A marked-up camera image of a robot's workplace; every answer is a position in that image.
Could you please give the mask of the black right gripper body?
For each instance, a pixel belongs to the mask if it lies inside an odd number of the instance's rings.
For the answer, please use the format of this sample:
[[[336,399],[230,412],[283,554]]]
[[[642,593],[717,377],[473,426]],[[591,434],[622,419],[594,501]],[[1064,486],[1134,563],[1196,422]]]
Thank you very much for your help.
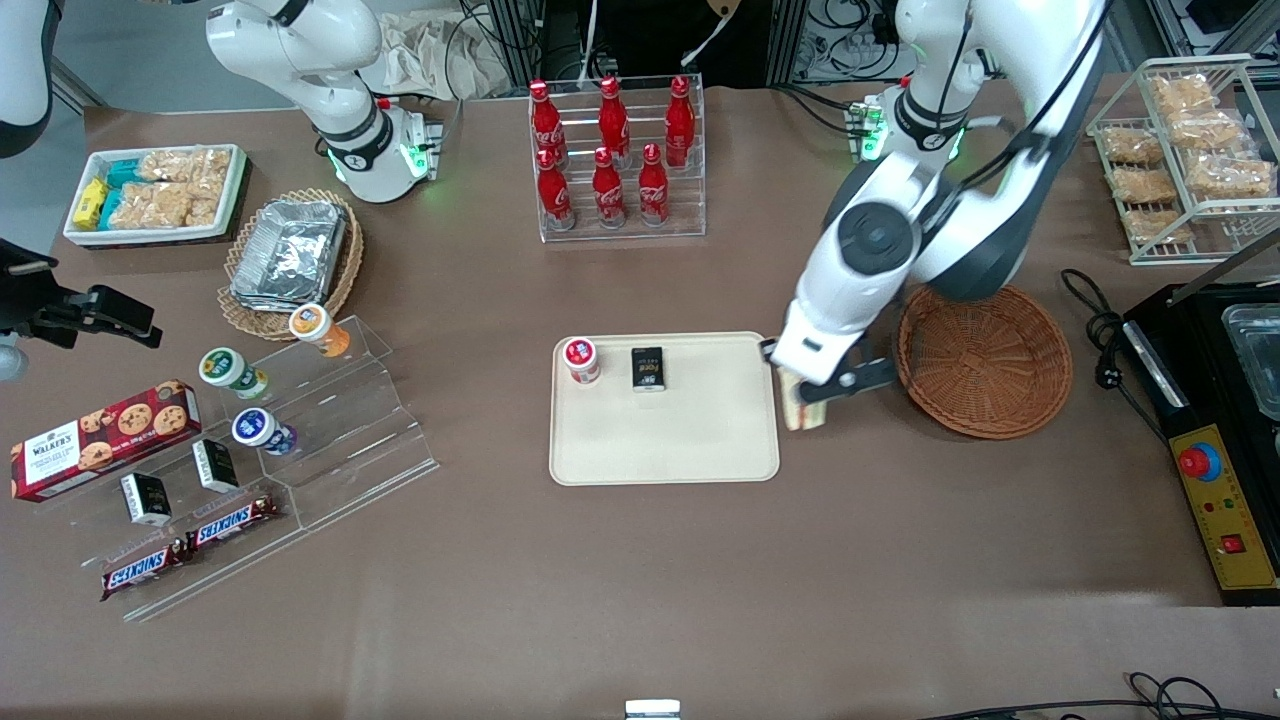
[[[74,348],[93,328],[73,293],[58,284],[58,260],[1,241],[1,334]]]

